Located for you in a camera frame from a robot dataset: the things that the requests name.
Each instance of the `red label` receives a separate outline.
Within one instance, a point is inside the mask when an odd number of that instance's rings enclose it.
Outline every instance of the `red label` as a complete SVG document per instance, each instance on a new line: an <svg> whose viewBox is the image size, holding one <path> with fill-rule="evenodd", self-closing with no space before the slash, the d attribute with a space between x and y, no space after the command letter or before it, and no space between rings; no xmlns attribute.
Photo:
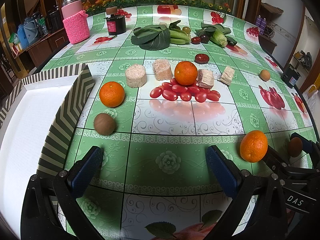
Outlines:
<svg viewBox="0 0 320 240"><path fill-rule="evenodd" d="M116 22L107 22L108 32L116 32Z"/></svg>

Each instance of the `jar lid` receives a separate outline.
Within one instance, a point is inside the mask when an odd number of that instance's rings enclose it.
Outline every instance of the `jar lid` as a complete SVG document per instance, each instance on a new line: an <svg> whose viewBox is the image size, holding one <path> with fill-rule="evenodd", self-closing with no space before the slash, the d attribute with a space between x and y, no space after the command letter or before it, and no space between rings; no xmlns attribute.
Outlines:
<svg viewBox="0 0 320 240"><path fill-rule="evenodd" d="M118 7L113 6L113 7L106 8L106 13L107 15L116 14L118 13Z"/></svg>

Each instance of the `pink thermos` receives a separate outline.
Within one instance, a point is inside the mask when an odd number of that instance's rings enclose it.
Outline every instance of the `pink thermos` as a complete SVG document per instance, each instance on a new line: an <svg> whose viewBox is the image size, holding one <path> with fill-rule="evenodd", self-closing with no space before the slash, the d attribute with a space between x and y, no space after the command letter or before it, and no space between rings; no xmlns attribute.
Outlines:
<svg viewBox="0 0 320 240"><path fill-rule="evenodd" d="M86 40L90 36L87 17L81 0L62 1L63 24L71 44Z"/></svg>

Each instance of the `orange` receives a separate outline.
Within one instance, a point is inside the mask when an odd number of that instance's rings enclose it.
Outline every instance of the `orange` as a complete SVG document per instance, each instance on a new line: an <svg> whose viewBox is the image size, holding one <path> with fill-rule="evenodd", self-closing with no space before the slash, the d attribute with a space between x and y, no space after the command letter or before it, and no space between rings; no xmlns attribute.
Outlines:
<svg viewBox="0 0 320 240"><path fill-rule="evenodd" d="M196 66L190 61L182 61L176 65L174 69L174 77L180 85L192 85L198 76Z"/></svg>
<svg viewBox="0 0 320 240"><path fill-rule="evenodd" d="M260 161L268 150L268 139L266 135L259 131L253 130L247 133L240 144L241 157L250 163Z"/></svg>
<svg viewBox="0 0 320 240"><path fill-rule="evenodd" d="M105 83L100 88L99 98L107 107L119 106L124 99L124 89L118 82Z"/></svg>

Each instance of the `pink knitted sleeve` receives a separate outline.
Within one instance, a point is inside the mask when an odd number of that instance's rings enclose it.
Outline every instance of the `pink knitted sleeve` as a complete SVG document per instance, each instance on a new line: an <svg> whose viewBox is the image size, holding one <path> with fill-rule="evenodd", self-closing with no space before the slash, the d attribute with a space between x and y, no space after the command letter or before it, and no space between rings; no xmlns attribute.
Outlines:
<svg viewBox="0 0 320 240"><path fill-rule="evenodd" d="M90 31L87 17L88 15L83 10L63 20L64 28L71 44L76 44L89 38Z"/></svg>

